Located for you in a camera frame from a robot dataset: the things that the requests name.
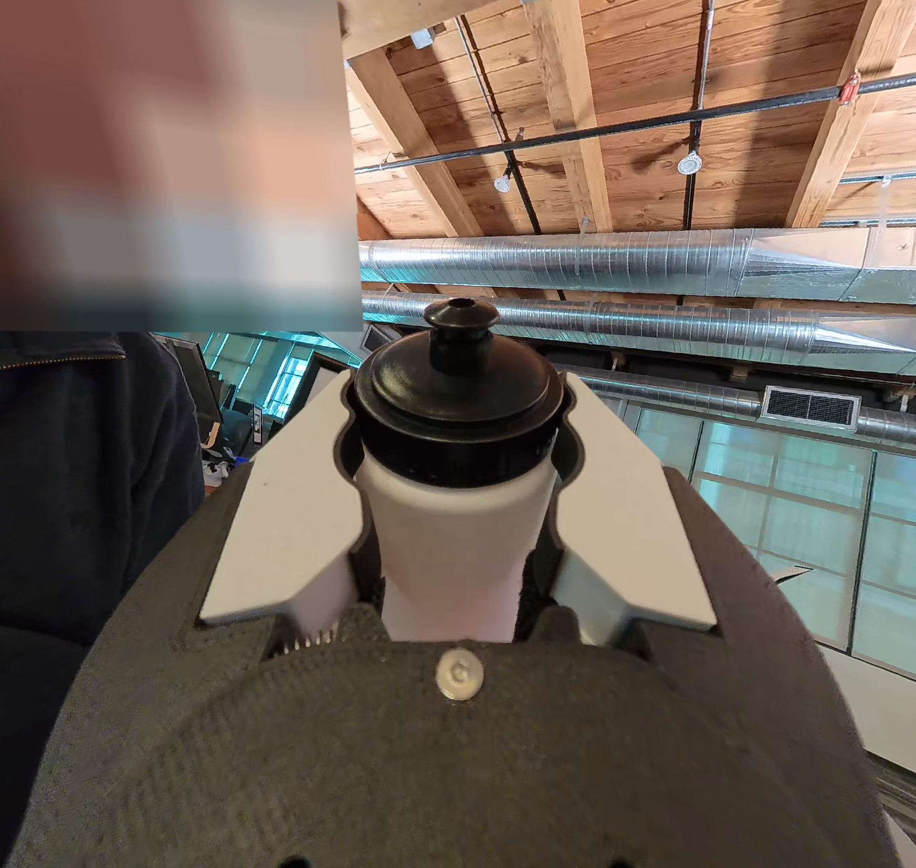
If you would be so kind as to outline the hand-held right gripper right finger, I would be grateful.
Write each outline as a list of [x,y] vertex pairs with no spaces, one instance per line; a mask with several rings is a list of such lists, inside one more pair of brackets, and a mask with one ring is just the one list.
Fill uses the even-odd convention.
[[709,632],[715,610],[659,459],[578,376],[566,384],[577,466],[556,499],[552,598],[581,634],[635,620]]

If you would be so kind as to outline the white bottle with black cap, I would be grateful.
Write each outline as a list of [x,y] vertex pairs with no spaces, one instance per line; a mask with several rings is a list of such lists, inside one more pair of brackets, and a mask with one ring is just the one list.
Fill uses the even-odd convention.
[[557,473],[559,374],[495,334],[489,303],[430,304],[429,329],[375,351],[354,381],[367,500],[395,641],[508,643]]

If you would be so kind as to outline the silver ventilation duct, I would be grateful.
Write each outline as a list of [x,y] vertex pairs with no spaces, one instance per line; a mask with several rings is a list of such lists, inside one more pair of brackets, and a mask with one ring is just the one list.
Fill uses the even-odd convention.
[[849,427],[914,450],[914,228],[516,235],[361,242],[364,283],[523,290],[503,331],[863,378],[906,409]]

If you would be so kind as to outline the white vent grille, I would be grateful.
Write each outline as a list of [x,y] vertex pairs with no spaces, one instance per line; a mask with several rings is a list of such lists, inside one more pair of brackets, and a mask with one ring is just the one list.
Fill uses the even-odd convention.
[[759,419],[818,429],[855,432],[861,398],[769,385],[763,393]]

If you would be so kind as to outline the black ceiling pipe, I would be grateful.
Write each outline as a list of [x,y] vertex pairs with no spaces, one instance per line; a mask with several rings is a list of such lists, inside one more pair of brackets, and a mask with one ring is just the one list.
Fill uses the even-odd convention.
[[761,114],[769,111],[793,109],[812,104],[837,103],[840,101],[843,95],[843,91],[844,87],[840,86],[821,87],[801,93],[792,93],[782,96],[743,101],[740,103],[730,103],[715,107],[694,109],[690,111],[678,112],[676,114],[665,114],[640,120],[618,122],[583,130],[566,131],[562,133],[557,132],[555,134],[542,135],[531,139],[523,139],[519,141],[513,140],[500,144],[492,144],[479,147],[477,146],[464,150],[454,150],[451,152],[439,153],[436,155],[417,156],[412,158],[403,158],[397,161],[381,162],[372,165],[361,165],[354,169],[354,175],[362,176],[380,172],[406,169],[409,167],[439,165],[453,161],[462,161],[465,159],[482,158],[489,155],[507,155],[510,153],[513,154],[529,149],[540,149],[553,145],[568,145],[593,139],[601,139],[609,136],[636,133],[644,130],[691,125],[695,123],[706,123],[713,120],[739,117],[749,114]]

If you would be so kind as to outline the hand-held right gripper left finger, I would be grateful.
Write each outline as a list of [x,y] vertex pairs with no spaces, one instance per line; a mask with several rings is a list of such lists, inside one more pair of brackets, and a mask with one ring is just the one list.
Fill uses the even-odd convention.
[[200,609],[207,625],[280,614],[336,625],[377,607],[377,540],[356,479],[364,446],[355,372],[339,372],[246,465],[247,480]]

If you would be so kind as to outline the person's dark clothing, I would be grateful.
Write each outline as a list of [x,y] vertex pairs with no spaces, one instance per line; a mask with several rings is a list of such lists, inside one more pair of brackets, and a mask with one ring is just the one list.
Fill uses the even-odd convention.
[[1,334],[1,843],[120,601],[204,499],[195,405],[146,332]]

